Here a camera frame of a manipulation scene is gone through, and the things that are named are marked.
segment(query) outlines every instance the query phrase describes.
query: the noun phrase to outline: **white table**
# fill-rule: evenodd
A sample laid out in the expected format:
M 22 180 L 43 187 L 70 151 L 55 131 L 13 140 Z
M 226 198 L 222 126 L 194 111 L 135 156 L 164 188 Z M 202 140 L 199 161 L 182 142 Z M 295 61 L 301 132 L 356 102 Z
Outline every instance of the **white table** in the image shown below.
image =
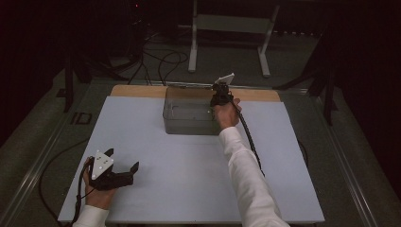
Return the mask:
M 134 185 L 120 188 L 109 222 L 239 223 L 235 192 L 217 136 L 166 134 L 159 97 L 109 96 L 59 216 L 74 215 L 78 175 L 88 156 L 114 148 L 114 172 L 137 161 Z M 282 102 L 242 101 L 266 178 L 283 219 L 324 221 Z M 239 126 L 243 137 L 245 132 Z

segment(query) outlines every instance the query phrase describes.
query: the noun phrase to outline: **left hand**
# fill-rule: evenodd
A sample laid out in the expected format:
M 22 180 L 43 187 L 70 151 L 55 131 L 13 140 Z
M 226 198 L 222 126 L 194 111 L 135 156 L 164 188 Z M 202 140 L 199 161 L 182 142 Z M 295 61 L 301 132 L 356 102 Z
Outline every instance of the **left hand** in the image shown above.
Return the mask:
M 108 191 L 99 191 L 94 189 L 89 185 L 89 169 L 86 168 L 85 173 L 83 174 L 83 181 L 85 181 L 85 197 L 86 204 L 91 205 L 103 210 L 108 210 L 110 205 L 112 204 L 113 196 L 117 191 L 117 188 L 108 190 Z

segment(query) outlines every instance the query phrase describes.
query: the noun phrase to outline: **right hand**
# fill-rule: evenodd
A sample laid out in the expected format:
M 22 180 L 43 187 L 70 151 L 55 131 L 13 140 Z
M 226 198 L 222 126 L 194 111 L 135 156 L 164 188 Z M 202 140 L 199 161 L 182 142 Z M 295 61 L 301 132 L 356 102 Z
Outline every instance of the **right hand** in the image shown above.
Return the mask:
M 238 103 L 240 101 L 241 100 L 239 98 L 234 98 L 233 100 L 236 107 L 241 111 L 242 108 L 238 106 Z M 238 124 L 239 122 L 238 114 L 236 113 L 236 110 L 232 103 L 229 102 L 224 106 L 216 105 L 214 107 L 214 110 L 215 110 L 216 120 L 218 121 L 218 124 L 220 125 L 220 128 L 222 130 Z

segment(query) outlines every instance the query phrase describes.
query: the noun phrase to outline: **clear plastic box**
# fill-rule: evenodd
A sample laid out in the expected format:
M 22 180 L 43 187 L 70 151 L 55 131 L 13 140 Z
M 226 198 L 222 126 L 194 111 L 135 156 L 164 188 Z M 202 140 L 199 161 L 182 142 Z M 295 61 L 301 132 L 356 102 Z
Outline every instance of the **clear plastic box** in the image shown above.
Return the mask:
M 220 128 L 210 100 L 211 87 L 168 87 L 163 118 L 166 133 L 218 135 Z

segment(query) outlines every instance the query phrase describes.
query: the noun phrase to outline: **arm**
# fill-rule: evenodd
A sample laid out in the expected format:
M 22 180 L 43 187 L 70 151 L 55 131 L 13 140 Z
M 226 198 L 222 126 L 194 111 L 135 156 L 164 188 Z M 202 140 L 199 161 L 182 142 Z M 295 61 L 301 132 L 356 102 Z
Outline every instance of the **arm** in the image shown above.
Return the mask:
M 104 227 L 109 207 L 112 204 L 113 196 L 117 189 L 98 191 L 89 185 L 88 169 L 83 174 L 85 181 L 86 205 L 79 215 L 74 227 Z
M 244 146 L 239 131 L 234 127 L 238 123 L 238 117 L 232 104 L 216 106 L 215 115 L 222 128 L 219 139 L 228 160 L 242 224 L 246 227 L 288 226 L 280 218 L 280 212 L 256 158 Z

